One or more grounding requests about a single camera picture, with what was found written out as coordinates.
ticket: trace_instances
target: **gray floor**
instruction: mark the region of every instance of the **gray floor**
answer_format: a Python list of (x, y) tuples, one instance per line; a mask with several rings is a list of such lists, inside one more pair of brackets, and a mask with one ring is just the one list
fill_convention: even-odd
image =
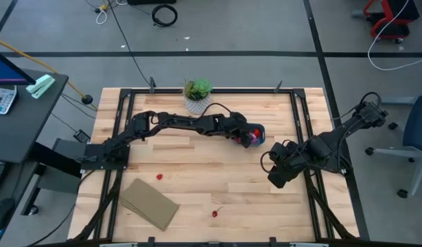
[[(100, 4), (101, 0), (89, 0)], [(372, 42), (369, 26), (350, 12), (366, 1), (310, 0), (324, 51), (365, 52)], [(421, 18), (410, 25), (411, 36), (400, 45), (378, 43), (373, 51), (422, 51), (422, 0), (415, 0)], [(0, 0), (0, 18), (10, 0)], [(315, 51), (301, 0), (178, 0), (178, 22), (172, 28), (153, 27), (144, 13), (119, 6), (115, 13), (133, 51)], [(150, 12), (152, 6), (141, 8)], [(19, 0), (0, 39), (23, 51), (126, 51), (111, 12), (103, 25), (95, 23), (83, 0)], [(0, 51), (7, 51), (0, 46)], [(70, 76), (81, 90), (99, 101), (105, 86), (145, 86), (131, 58), (41, 58)], [(412, 58), (375, 58), (393, 67)], [(26, 69), (43, 69), (25, 58), (11, 58)], [(158, 86), (178, 86), (183, 78), (206, 77), (215, 86), (323, 87), (317, 58), (298, 57), (158, 57), (137, 58), (143, 73)], [(374, 69), (365, 58), (327, 58), (327, 67), (341, 113), (358, 103), (367, 91), (382, 95), (422, 94), (422, 63), (398, 71)], [(66, 88), (65, 92), (77, 95)], [(408, 117), (408, 107), (386, 107), (389, 121)], [(74, 128), (91, 133), (93, 119), (60, 99), (54, 113)], [(73, 132), (50, 117), (39, 141), (51, 146), (56, 138), (72, 139)], [(368, 146), (401, 147), (401, 138), (385, 128), (361, 131), (348, 141), (357, 185), (372, 240), (422, 244), (422, 185), (407, 200), (395, 194), (407, 188), (413, 165), (402, 158), (366, 156)], [(39, 215), (17, 216), (0, 246), (23, 246), (55, 227), (75, 201), (74, 195), (42, 191)], [(70, 222), (44, 243), (66, 239)]]

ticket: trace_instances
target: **desk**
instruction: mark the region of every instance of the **desk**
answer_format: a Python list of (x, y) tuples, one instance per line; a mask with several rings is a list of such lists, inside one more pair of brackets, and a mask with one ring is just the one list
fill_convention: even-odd
[(34, 99), (25, 90), (26, 86), (18, 86), (18, 101), (7, 115), (0, 115), (0, 161), (11, 163), (10, 170), (1, 184), (0, 200), (11, 197), (19, 170), (23, 168), (15, 193), (16, 205), (20, 203), (32, 176), (42, 170), (39, 167), (43, 166), (38, 162), (27, 162), (25, 159), (30, 156), (33, 147), (40, 145), (36, 144), (37, 137), (68, 80), (67, 75), (28, 69), (24, 72), (35, 80), (49, 74), (56, 81), (39, 99)]
[[(92, 134), (93, 143), (111, 137), (121, 89), (104, 89)], [(180, 93), (137, 94), (132, 113), (153, 110), (190, 115)], [(305, 89), (314, 134), (331, 130), (322, 89)], [(249, 122), (263, 124), (266, 142), (244, 149), (222, 137), (203, 137), (186, 130), (162, 130), (155, 137), (131, 145), (128, 169), (121, 190), (140, 178), (180, 205), (163, 232), (121, 206), (117, 207), (114, 242), (278, 242), (314, 241), (307, 191), (302, 175), (283, 189), (275, 188), (259, 166), (259, 157), (274, 142), (296, 140), (290, 96), (273, 93), (212, 94), (214, 102), (239, 111)], [(302, 106), (297, 101), (300, 118)], [(218, 106), (209, 114), (224, 113)], [(120, 129), (126, 120), (122, 114)], [(301, 121), (304, 139), (305, 125)], [(266, 158), (267, 168), (271, 162)], [(98, 208), (105, 171), (96, 171), (81, 185), (73, 213), (69, 238), (75, 237)], [(162, 180), (156, 175), (163, 174)], [(351, 199), (343, 176), (323, 172), (329, 206), (346, 228), (358, 235)], [(217, 217), (213, 210), (222, 207)], [(321, 231), (323, 217), (318, 209)], [(105, 237), (109, 212), (104, 214), (101, 237)]]

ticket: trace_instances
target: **calculator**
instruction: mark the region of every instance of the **calculator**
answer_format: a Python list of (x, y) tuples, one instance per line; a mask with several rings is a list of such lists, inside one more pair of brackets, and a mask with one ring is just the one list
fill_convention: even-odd
[(16, 96), (17, 86), (14, 86), (14, 90), (0, 88), (0, 114), (8, 113), (12, 103), (16, 100)]

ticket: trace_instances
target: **floor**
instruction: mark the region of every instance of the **floor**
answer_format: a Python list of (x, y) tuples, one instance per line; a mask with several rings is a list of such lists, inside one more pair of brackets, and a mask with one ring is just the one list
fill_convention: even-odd
[[(374, 46), (373, 61), (378, 66), (422, 58), (422, 0), (414, 1), (421, 18), (410, 24), (411, 35), (402, 44), (383, 40)], [(152, 76), (157, 86), (180, 86), (184, 78), (201, 77), (214, 86), (276, 86), (282, 80), (282, 86), (323, 87), (336, 117), (368, 91), (422, 94), (422, 63), (387, 72), (369, 63), (370, 26), (351, 18), (351, 12), (365, 4), (363, 0), (178, 0), (174, 5), (178, 21), (169, 28), (153, 26), (144, 13), (153, 5), (139, 6), (143, 12), (129, 5), (114, 11), (143, 74)], [(103, 87), (147, 86), (127, 53), (113, 13), (107, 11), (108, 20), (97, 25), (90, 9), (83, 0), (0, 0), (0, 23), (7, 17), (0, 39), (69, 75), (96, 104)], [(313, 37), (314, 29), (318, 37)], [(0, 51), (8, 50), (0, 46)], [(44, 70), (5, 54), (21, 68)], [(78, 98), (69, 87), (65, 93)], [(407, 106), (384, 108), (389, 121), (406, 121), (410, 111)], [(73, 128), (91, 133), (93, 119), (66, 101), (60, 99), (54, 113)], [(56, 138), (72, 140), (72, 135), (70, 128), (50, 117), (38, 141), (52, 146)], [(395, 194), (408, 187), (414, 165), (402, 158), (364, 153), (368, 146), (401, 148), (401, 138), (383, 127), (353, 135), (348, 146), (371, 240), (422, 244), (422, 184), (407, 200)], [(42, 237), (74, 201), (74, 195), (42, 191), (36, 202), (40, 213), (17, 216), (0, 246), (24, 246)], [(64, 241), (69, 223), (43, 243)]]

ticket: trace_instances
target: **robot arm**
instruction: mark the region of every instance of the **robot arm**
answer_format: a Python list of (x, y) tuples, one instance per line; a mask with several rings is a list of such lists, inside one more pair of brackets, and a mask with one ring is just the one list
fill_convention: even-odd
[[(155, 123), (155, 127), (150, 129), (150, 122), (155, 116), (157, 116), (159, 122)], [(249, 135), (249, 124), (241, 113), (231, 112), (229, 117), (225, 117), (223, 114), (214, 114), (195, 118), (147, 111), (136, 114), (131, 123), (128, 124), (127, 129), (122, 133), (112, 139), (105, 140), (103, 143), (104, 155), (108, 156), (134, 140), (144, 141), (145, 138), (152, 137), (166, 128), (193, 130), (208, 137), (222, 136), (227, 139), (240, 137), (245, 148), (249, 147), (252, 140)]]
[(354, 109), (352, 118), (331, 132), (323, 132), (300, 145), (293, 141), (287, 145), (275, 143), (268, 152), (274, 166), (270, 171), (264, 169), (269, 173), (269, 181), (282, 188), (306, 168), (333, 173), (351, 168), (341, 165), (342, 142), (359, 129), (382, 126), (388, 115), (372, 102), (361, 102)]

